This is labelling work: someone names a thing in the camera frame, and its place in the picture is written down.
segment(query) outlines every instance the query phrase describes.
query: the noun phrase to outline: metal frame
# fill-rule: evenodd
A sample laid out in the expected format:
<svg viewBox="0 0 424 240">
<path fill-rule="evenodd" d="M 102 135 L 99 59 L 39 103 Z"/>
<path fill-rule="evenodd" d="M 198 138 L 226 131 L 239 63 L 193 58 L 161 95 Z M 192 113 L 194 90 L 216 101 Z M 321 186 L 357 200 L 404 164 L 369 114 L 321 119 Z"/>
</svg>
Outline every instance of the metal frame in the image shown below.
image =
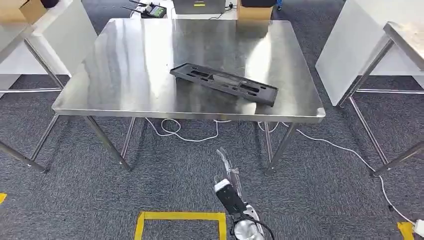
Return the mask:
<svg viewBox="0 0 424 240">
<path fill-rule="evenodd" d="M 360 88 L 368 79 L 368 77 L 376 68 L 376 66 L 380 63 L 380 61 L 384 58 L 384 56 L 389 52 L 389 50 L 394 45 L 395 45 L 395 42 L 391 38 L 389 38 L 387 42 L 385 43 L 384 47 L 380 50 L 377 56 L 372 60 L 372 62 L 366 68 L 363 75 L 357 78 L 357 80 L 355 80 L 355 82 L 351 85 L 349 90 L 346 91 L 342 99 L 337 104 L 337 106 L 342 107 L 342 105 L 346 102 L 346 100 L 348 100 L 352 104 L 356 115 L 358 116 L 361 124 L 365 128 L 366 134 L 368 135 L 369 139 L 372 142 L 372 145 L 375 148 L 375 151 L 378 153 L 378 156 L 383 162 L 384 166 L 379 168 L 376 172 L 373 173 L 373 175 L 375 176 L 378 176 L 378 174 L 389 170 L 391 167 L 399 164 L 400 162 L 405 161 L 407 158 L 416 154 L 423 148 L 423 142 L 420 142 L 416 144 L 415 146 L 413 146 L 412 148 L 410 148 L 409 150 L 405 151 L 398 158 L 389 162 L 353 97 L 354 93 L 424 94 L 424 91 L 420 91 L 420 90 L 362 89 Z"/>
<path fill-rule="evenodd" d="M 136 123 L 136 118 L 131 118 L 131 123 L 129 124 L 128 132 L 126 133 L 125 142 L 123 143 L 121 153 L 115 148 L 114 144 L 109 140 L 109 138 L 105 135 L 103 130 L 97 124 L 92 116 L 83 116 L 84 120 L 87 124 L 94 130 L 97 137 L 103 143 L 103 146 L 107 149 L 107 151 L 118 161 L 120 165 L 127 171 L 130 171 L 131 168 L 128 163 L 124 160 L 125 155 L 127 154 L 128 145 L 130 144 L 131 135 L 134 130 L 134 124 Z"/>
<path fill-rule="evenodd" d="M 273 149 L 272 149 L 272 146 L 271 146 L 269 123 L 264 122 L 266 150 L 268 151 L 268 159 L 269 159 L 269 163 L 268 163 L 268 166 L 267 166 L 266 171 L 265 171 L 266 175 L 269 176 L 271 174 L 271 170 L 274 169 L 275 164 L 283 156 L 283 153 L 286 150 L 287 146 L 289 145 L 293 134 L 296 132 L 296 128 L 298 127 L 298 125 L 299 124 L 296 123 L 296 122 L 290 123 L 287 131 L 284 134 L 284 137 L 282 138 L 282 140 L 281 140 L 281 142 L 278 146 L 277 152 L 273 155 Z"/>
<path fill-rule="evenodd" d="M 418 154 L 423 149 L 424 149 L 424 141 L 421 141 L 421 142 L 415 144 L 410 149 L 408 149 L 405 152 L 403 152 L 401 155 L 399 155 L 397 158 L 393 159 L 388 164 L 386 164 L 386 165 L 380 167 L 379 169 L 377 169 L 377 171 L 373 172 L 372 175 L 374 177 L 378 177 L 382 173 L 387 172 L 388 170 L 392 169 L 393 167 L 399 165 L 401 162 L 405 161 L 406 159 L 412 157 L 415 154 Z"/>
<path fill-rule="evenodd" d="M 47 72 L 47 74 L 50 76 L 50 78 L 53 80 L 53 82 L 58 87 L 36 88 L 36 89 L 0 89 L 0 93 L 2 93 L 2 94 L 16 94 L 16 93 L 47 93 L 47 92 L 60 92 L 60 91 L 62 91 L 62 89 L 64 88 L 63 83 L 53 73 L 52 69 L 47 65 L 47 63 L 44 61 L 44 59 L 35 50 L 34 46 L 27 39 L 24 39 L 23 42 L 25 43 L 29 52 L 31 52 L 31 54 L 40 63 L 40 65 L 43 67 L 43 69 Z M 19 153 L 15 149 L 11 148 L 10 146 L 6 145 L 2 141 L 0 141 L 0 150 L 4 151 L 5 153 L 11 155 L 12 157 L 14 157 L 16 159 L 22 161 L 24 164 L 28 165 L 29 167 L 33 167 L 36 170 L 38 170 L 39 172 L 44 173 L 46 171 L 46 168 L 35 163 L 35 160 L 36 160 L 38 154 L 40 153 L 40 150 L 42 149 L 44 143 L 46 142 L 47 137 L 49 136 L 50 132 L 52 131 L 53 127 L 55 126 L 58 118 L 59 118 L 59 115 L 56 113 L 53 116 L 53 119 L 48 124 L 48 127 L 45 130 L 44 134 L 41 136 L 41 139 L 38 141 L 37 146 L 35 147 L 35 150 L 31 155 L 31 158 L 27 158 L 27 157 L 23 156 L 21 153 Z"/>
</svg>

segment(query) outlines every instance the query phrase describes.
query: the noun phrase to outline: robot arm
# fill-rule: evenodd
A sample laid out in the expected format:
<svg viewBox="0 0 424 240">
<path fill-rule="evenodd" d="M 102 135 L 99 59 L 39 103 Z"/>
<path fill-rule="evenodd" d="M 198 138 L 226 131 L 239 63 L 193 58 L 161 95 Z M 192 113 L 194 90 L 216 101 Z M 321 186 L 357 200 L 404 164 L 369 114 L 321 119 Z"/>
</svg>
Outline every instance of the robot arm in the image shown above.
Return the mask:
<svg viewBox="0 0 424 240">
<path fill-rule="evenodd" d="M 227 178 L 219 181 L 215 176 L 215 194 L 224 205 L 232 219 L 231 235 L 238 240 L 265 240 L 262 226 L 269 230 L 272 239 L 274 234 L 268 226 L 260 221 L 255 209 L 243 201 L 242 185 L 239 170 L 227 159 L 227 152 L 221 147 L 216 152 L 221 156 L 227 172 Z"/>
</svg>

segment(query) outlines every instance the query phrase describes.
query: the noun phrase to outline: carpet floor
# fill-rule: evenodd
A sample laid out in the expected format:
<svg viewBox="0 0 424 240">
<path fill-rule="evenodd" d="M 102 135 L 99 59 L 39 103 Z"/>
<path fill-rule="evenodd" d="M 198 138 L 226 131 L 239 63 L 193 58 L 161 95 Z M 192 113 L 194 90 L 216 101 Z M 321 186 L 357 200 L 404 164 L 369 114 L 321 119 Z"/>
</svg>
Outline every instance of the carpet floor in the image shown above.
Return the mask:
<svg viewBox="0 0 424 240">
<path fill-rule="evenodd" d="M 110 18 L 127 18 L 126 0 L 82 0 L 99 33 Z M 284 0 L 275 20 L 289 20 L 322 98 L 326 117 L 300 130 L 357 151 L 374 168 L 382 165 L 351 106 L 332 107 L 315 63 L 343 7 L 342 0 Z M 372 88 L 420 89 L 411 77 L 372 77 Z M 13 88 L 49 87 L 47 76 L 24 75 Z M 6 94 L 0 98 L 0 139 L 30 156 L 49 124 L 57 93 Z M 387 158 L 423 140 L 424 98 L 357 94 L 355 98 Z M 129 118 L 97 117 L 121 149 Z M 160 119 L 153 119 L 159 129 Z M 201 139 L 215 134 L 208 120 L 179 120 L 180 134 Z M 274 149 L 286 127 L 271 134 Z M 60 117 L 37 162 L 40 174 L 0 152 L 0 239 L 134 239 L 142 211 L 223 212 L 213 191 L 224 176 L 216 149 L 223 147 L 239 167 L 246 200 L 276 234 L 285 238 L 401 238 L 378 178 L 352 153 L 295 134 L 271 176 L 265 135 L 255 122 L 219 124 L 217 138 L 186 142 L 157 136 L 145 120 L 135 124 L 123 170 L 80 117 Z M 417 157 L 384 174 L 391 202 L 412 220 L 424 218 L 424 165 Z M 146 221 L 144 239 L 217 239 L 213 221 Z"/>
</svg>

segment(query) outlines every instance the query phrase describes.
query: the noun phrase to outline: yellow tape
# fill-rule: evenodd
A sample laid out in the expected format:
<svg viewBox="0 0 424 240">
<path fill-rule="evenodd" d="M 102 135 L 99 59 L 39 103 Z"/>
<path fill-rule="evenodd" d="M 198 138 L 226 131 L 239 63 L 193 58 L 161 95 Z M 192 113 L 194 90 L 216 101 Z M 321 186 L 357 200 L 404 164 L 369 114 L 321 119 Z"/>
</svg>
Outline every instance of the yellow tape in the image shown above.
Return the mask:
<svg viewBox="0 0 424 240">
<path fill-rule="evenodd" d="M 2 204 L 3 203 L 3 201 L 6 199 L 6 197 L 7 197 L 8 195 L 6 194 L 6 193 L 1 193 L 0 192 L 0 204 Z"/>
<path fill-rule="evenodd" d="M 410 223 L 409 221 L 398 222 L 397 228 L 402 234 L 403 240 L 414 240 L 414 236 L 412 235 L 412 233 L 414 232 L 412 223 Z"/>
<path fill-rule="evenodd" d="M 226 217 L 223 212 L 142 211 L 137 219 L 134 240 L 142 240 L 145 220 L 206 220 L 218 221 L 219 240 L 227 239 Z"/>
</svg>

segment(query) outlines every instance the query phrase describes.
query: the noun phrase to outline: white cable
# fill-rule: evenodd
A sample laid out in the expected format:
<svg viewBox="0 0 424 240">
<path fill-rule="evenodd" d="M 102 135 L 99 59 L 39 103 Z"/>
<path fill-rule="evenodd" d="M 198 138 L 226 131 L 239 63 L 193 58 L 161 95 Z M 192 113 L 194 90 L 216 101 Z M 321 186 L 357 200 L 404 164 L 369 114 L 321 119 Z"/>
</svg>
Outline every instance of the white cable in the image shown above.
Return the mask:
<svg viewBox="0 0 424 240">
<path fill-rule="evenodd" d="M 400 211 L 396 209 L 396 207 L 390 202 L 389 198 L 387 197 L 386 190 L 384 189 L 384 182 L 382 176 L 378 176 L 381 180 L 381 189 L 383 190 L 384 197 L 388 204 L 396 211 L 397 214 L 399 214 L 402 218 L 404 218 L 406 221 L 410 222 L 413 226 L 415 226 L 415 222 L 411 221 L 409 218 L 404 216 Z"/>
<path fill-rule="evenodd" d="M 161 128 L 162 128 L 162 130 L 163 130 L 165 133 L 167 133 L 167 134 L 160 134 L 160 133 L 158 132 L 158 130 L 156 129 L 156 127 L 153 125 L 153 123 L 150 121 L 150 119 L 148 119 L 147 117 L 145 117 L 145 119 L 146 119 L 146 120 L 150 123 L 151 127 L 154 129 L 154 131 L 156 132 L 156 134 L 157 134 L 158 136 L 166 137 L 166 136 L 175 135 L 175 136 L 179 137 L 180 139 L 182 139 L 182 140 L 184 140 L 184 141 L 187 141 L 187 142 L 195 142 L 195 143 L 200 143 L 200 142 L 203 142 L 203 141 L 206 141 L 206 140 L 210 140 L 210 139 L 214 139 L 214 138 L 218 137 L 218 135 L 219 135 L 219 131 L 218 131 L 218 123 L 228 123 L 228 122 L 231 122 L 230 120 L 228 120 L 228 121 L 218 121 L 218 120 L 213 120 L 213 121 L 215 122 L 215 126 L 216 126 L 216 134 L 215 134 L 214 136 L 210 136 L 210 137 L 207 137 L 207 138 L 204 138 L 204 139 L 195 140 L 195 139 L 187 139 L 187 138 L 184 138 L 184 137 L 182 137 L 182 136 L 178 135 L 178 132 L 181 130 L 181 124 L 180 124 L 178 121 L 176 121 L 175 119 L 172 119 L 172 118 L 165 118 L 165 119 L 163 119 L 163 120 L 162 120 L 162 122 L 160 123 L 160 127 L 161 127 Z M 178 129 L 177 129 L 176 131 L 169 131 L 169 130 L 166 130 L 166 129 L 165 129 L 165 127 L 164 127 L 164 122 L 165 122 L 165 121 L 173 121 L 174 123 L 176 123 L 176 124 L 178 125 Z"/>
<path fill-rule="evenodd" d="M 218 135 L 219 135 L 219 131 L 218 131 L 218 123 L 228 123 L 228 122 L 231 122 L 231 120 L 225 120 L 225 121 L 219 121 L 219 120 L 213 120 L 214 122 L 215 122 L 215 127 L 216 127 L 216 134 L 214 135 L 214 136 L 210 136 L 210 137 L 207 137 L 207 138 L 204 138 L 204 139 L 200 139 L 200 140 L 195 140 L 195 139 L 187 139 L 187 138 L 184 138 L 184 137 L 182 137 L 182 136 L 180 136 L 180 135 L 178 135 L 178 132 L 181 130 L 181 124 L 178 122 L 178 121 L 176 121 L 175 119 L 172 119 L 172 118 L 166 118 L 166 119 L 163 119 L 162 120 L 162 122 L 160 123 L 160 127 L 162 128 L 162 130 L 164 131 L 164 132 L 166 132 L 167 134 L 160 134 L 159 132 L 158 132 L 158 130 L 156 129 L 156 127 L 153 125 L 153 123 L 150 121 L 150 119 L 148 119 L 147 117 L 145 117 L 145 119 L 150 123 L 150 125 L 151 125 L 151 127 L 154 129 L 154 131 L 156 132 L 156 134 L 158 135 L 158 136 L 161 136 L 161 137 L 166 137 L 166 136 L 171 136 L 171 135 L 175 135 L 175 136 L 177 136 L 178 138 L 180 138 L 180 139 L 182 139 L 182 140 L 184 140 L 184 141 L 187 141 L 187 142 L 195 142 L 195 143 L 199 143 L 199 142 L 203 142 L 203 141 L 206 141 L 206 140 L 210 140 L 210 139 L 214 139 L 214 138 L 216 138 L 216 137 L 218 137 Z M 177 125 L 178 125 L 178 129 L 176 130 L 176 131 L 169 131 L 169 130 L 166 130 L 165 129 L 165 127 L 164 127 L 164 122 L 165 121 L 173 121 L 174 123 L 176 123 Z M 259 128 L 262 130 L 262 131 L 264 131 L 265 132 L 265 130 L 261 127 L 261 125 L 260 125 L 260 123 L 262 123 L 261 121 L 260 122 L 258 122 L 257 123 L 257 125 L 259 126 Z M 284 122 L 281 122 L 284 126 L 286 126 L 286 127 L 289 127 L 287 124 L 285 124 Z M 271 131 L 269 131 L 270 133 L 272 133 L 272 132 L 274 132 L 274 130 L 275 129 L 277 129 L 277 127 L 278 127 L 278 125 L 279 125 L 279 122 L 277 122 L 277 124 L 275 125 L 275 127 L 271 130 Z M 376 170 L 374 170 L 374 168 L 372 168 L 356 151 L 354 151 L 354 150 L 352 150 L 352 149 L 349 149 L 349 148 L 345 148 L 345 147 L 342 147 L 342 146 L 339 146 L 339 145 L 336 145 L 336 144 L 334 144 L 334 143 L 332 143 L 332 142 L 330 142 L 330 141 L 328 141 L 328 140 L 325 140 L 325 139 L 322 139 L 322 138 L 314 138 L 314 137 L 310 137 L 310 136 L 308 136 L 308 135 L 306 135 L 305 133 L 303 133 L 302 131 L 300 131 L 299 129 L 296 129 L 296 131 L 298 131 L 301 135 L 303 135 L 304 137 L 306 137 L 307 139 L 310 139 L 310 140 L 313 140 L 313 141 L 322 141 L 322 142 L 326 142 L 326 143 L 328 143 L 328 144 L 330 144 L 330 145 L 332 145 L 332 146 L 334 146 L 334 147 L 336 147 L 336 148 L 338 148 L 338 149 L 342 149 L 342 150 L 345 150 L 345 151 L 349 151 L 349 152 L 351 152 L 351 153 L 353 153 L 353 154 L 355 154 L 359 159 L 361 159 L 361 161 L 369 168 L 369 169 L 371 169 L 373 172 L 375 172 Z M 384 197 L 385 197 L 385 199 L 386 199 L 386 201 L 388 202 L 388 204 L 390 204 L 390 206 L 392 206 L 393 207 L 393 209 L 402 217 L 402 218 L 404 218 L 405 220 L 407 220 L 408 222 L 410 222 L 412 225 L 414 225 L 415 226 L 415 223 L 413 222 L 413 221 L 411 221 L 409 218 L 407 218 L 406 216 L 404 216 L 400 211 L 398 211 L 398 209 L 396 209 L 396 207 L 390 202 L 390 200 L 389 200 L 389 198 L 387 197 L 387 194 L 386 194 L 386 190 L 385 190 L 385 188 L 384 188 L 384 181 L 383 181 L 383 178 L 381 177 L 381 176 L 378 176 L 379 178 L 380 178 L 380 180 L 381 180 L 381 189 L 382 189 L 382 191 L 383 191 L 383 195 L 384 195 Z"/>
<path fill-rule="evenodd" d="M 259 128 L 262 130 L 262 132 L 265 132 L 265 130 L 261 127 L 261 124 L 260 123 L 262 123 L 261 121 L 258 121 L 257 122 L 257 125 L 259 126 Z M 277 124 L 275 125 L 275 127 L 271 130 L 271 131 L 269 131 L 270 133 L 272 133 L 272 132 L 274 132 L 274 130 L 276 130 L 277 129 L 277 127 L 278 127 L 278 124 L 279 124 L 280 122 L 278 121 L 277 122 Z"/>
<path fill-rule="evenodd" d="M 281 122 L 284 126 L 286 126 L 286 127 L 289 127 L 287 124 L 285 124 L 284 122 Z M 346 150 L 346 151 L 349 151 L 349 152 L 351 152 L 351 153 L 354 153 L 359 159 L 361 159 L 362 160 L 362 162 L 369 168 L 369 169 L 371 169 L 373 172 L 375 172 L 375 170 L 374 170 L 374 168 L 372 168 L 356 151 L 354 151 L 354 150 L 352 150 L 352 149 L 349 149 L 349 148 L 345 148 L 345 147 L 342 147 L 342 146 L 339 146 L 339 145 L 336 145 L 336 144 L 334 144 L 334 143 L 332 143 L 332 142 L 330 142 L 330 141 L 328 141 L 328 140 L 325 140 L 325 139 L 321 139 L 321 138 L 313 138 L 313 137 L 310 137 L 310 136 L 308 136 L 308 135 L 306 135 L 306 134 L 304 134 L 302 131 L 300 131 L 299 129 L 296 129 L 296 131 L 298 131 L 300 134 L 302 134 L 303 136 L 305 136 L 306 138 L 308 138 L 308 139 L 310 139 L 310 140 L 314 140 L 314 141 L 323 141 L 323 142 L 326 142 L 326 143 L 328 143 L 328 144 L 331 144 L 332 146 L 334 146 L 334 147 L 336 147 L 336 148 L 339 148 L 339 149 L 342 149 L 342 150 Z M 415 223 L 413 222 L 413 221 L 411 221 L 409 218 L 407 218 L 406 216 L 404 216 L 400 211 L 398 211 L 398 209 L 396 209 L 396 207 L 390 202 L 390 200 L 389 200 L 389 198 L 387 197 L 387 194 L 386 194 L 386 190 L 384 189 L 384 181 L 383 181 L 383 178 L 382 178 L 382 176 L 378 176 L 379 178 L 380 178 L 380 180 L 381 180 L 381 189 L 382 189 L 382 191 L 383 191 L 383 195 L 384 195 L 384 197 L 385 197 L 385 199 L 386 199 L 386 201 L 388 202 L 388 204 L 390 204 L 390 206 L 392 206 L 392 208 L 397 212 L 397 214 L 399 214 L 402 218 L 404 218 L 405 220 L 407 220 L 408 222 L 410 222 L 412 225 L 414 225 L 415 226 Z"/>
</svg>

